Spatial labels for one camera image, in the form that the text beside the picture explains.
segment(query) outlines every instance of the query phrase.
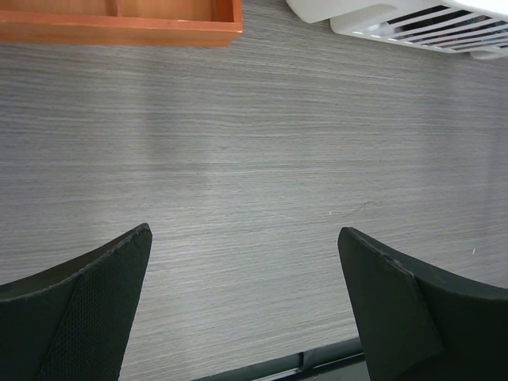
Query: white dish rack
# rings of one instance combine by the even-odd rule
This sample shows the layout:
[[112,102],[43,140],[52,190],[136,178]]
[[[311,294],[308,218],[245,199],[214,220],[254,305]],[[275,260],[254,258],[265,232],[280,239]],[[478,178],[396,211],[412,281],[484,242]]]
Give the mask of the white dish rack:
[[508,0],[287,0],[338,34],[479,60],[508,56]]

